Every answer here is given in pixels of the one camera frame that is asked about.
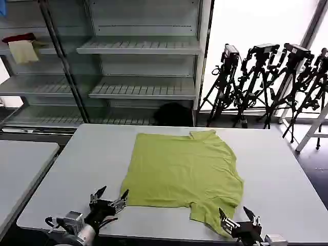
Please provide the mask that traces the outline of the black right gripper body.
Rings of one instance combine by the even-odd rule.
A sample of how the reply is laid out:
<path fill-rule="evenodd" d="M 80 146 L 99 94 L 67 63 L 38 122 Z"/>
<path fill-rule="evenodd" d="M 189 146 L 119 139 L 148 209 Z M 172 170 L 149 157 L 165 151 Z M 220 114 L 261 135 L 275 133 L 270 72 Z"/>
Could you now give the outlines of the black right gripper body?
<path fill-rule="evenodd" d="M 243 245 L 254 245 L 264 242 L 261 238 L 262 226 L 250 221 L 238 222 L 239 226 L 232 228 L 231 236 L 239 239 Z"/>

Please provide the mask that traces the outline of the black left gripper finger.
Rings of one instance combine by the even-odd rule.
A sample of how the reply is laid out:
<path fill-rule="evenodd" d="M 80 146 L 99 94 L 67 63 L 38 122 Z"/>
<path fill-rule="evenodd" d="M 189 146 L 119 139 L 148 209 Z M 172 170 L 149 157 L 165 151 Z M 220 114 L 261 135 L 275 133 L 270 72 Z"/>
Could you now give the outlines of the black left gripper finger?
<path fill-rule="evenodd" d="M 120 198 L 110 203 L 110 207 L 115 211 L 115 213 L 119 213 L 126 207 L 128 193 L 129 189 L 126 189 Z"/>
<path fill-rule="evenodd" d="M 90 203 L 97 203 L 97 201 L 102 197 L 106 188 L 107 188 L 107 186 L 104 186 L 104 187 L 98 189 L 94 194 L 91 194 L 90 195 Z"/>

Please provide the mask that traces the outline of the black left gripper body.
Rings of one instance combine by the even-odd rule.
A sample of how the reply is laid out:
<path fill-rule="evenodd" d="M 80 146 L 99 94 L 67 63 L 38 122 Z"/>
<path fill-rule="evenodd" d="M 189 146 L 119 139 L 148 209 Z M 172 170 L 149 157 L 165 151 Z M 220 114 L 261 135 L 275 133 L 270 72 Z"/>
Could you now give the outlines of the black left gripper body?
<path fill-rule="evenodd" d="M 90 203 L 90 213 L 85 217 L 84 222 L 90 225 L 95 232 L 99 232 L 100 226 L 107 216 L 116 214 L 115 208 L 110 206 L 112 202 L 98 199 L 96 203 Z"/>

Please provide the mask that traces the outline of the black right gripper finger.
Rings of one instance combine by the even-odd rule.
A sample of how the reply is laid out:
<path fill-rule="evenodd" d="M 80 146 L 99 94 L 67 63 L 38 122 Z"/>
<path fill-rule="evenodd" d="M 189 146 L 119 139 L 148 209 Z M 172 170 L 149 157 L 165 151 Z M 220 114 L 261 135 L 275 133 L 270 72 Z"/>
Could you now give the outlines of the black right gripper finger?
<path fill-rule="evenodd" d="M 223 230 L 227 232 L 230 236 L 236 237 L 236 233 L 238 233 L 238 230 L 240 229 L 240 224 L 228 218 L 221 208 L 218 208 L 218 212 L 220 218 L 220 225 Z"/>
<path fill-rule="evenodd" d="M 255 216 L 255 214 L 245 206 L 243 206 L 243 210 L 245 211 L 247 217 L 249 218 L 249 220 L 252 222 L 254 226 L 261 226 L 259 216 Z"/>

